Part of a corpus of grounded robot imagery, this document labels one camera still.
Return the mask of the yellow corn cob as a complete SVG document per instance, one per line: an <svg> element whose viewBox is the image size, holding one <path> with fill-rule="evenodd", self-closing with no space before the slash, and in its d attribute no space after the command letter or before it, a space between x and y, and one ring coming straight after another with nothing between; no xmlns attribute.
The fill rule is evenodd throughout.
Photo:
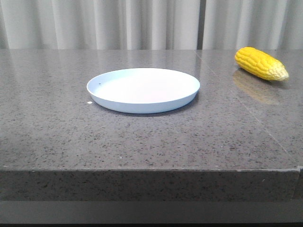
<svg viewBox="0 0 303 227"><path fill-rule="evenodd" d="M281 61L253 47L239 49L236 63L247 72L268 81L285 81L289 74Z"/></svg>

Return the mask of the white round plate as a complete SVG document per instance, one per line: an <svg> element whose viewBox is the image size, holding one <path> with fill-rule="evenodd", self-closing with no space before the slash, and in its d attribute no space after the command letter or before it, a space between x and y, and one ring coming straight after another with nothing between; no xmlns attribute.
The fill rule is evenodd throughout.
<svg viewBox="0 0 303 227"><path fill-rule="evenodd" d="M107 72L92 78L87 90L107 109L153 114L178 109L190 103L200 89L199 81L176 70L133 68Z"/></svg>

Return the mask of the grey pleated curtain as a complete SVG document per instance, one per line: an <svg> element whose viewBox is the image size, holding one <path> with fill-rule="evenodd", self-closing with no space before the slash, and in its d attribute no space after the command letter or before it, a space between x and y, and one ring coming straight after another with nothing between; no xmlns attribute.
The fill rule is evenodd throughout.
<svg viewBox="0 0 303 227"><path fill-rule="evenodd" d="M2 49L303 47L300 0L3 0Z"/></svg>

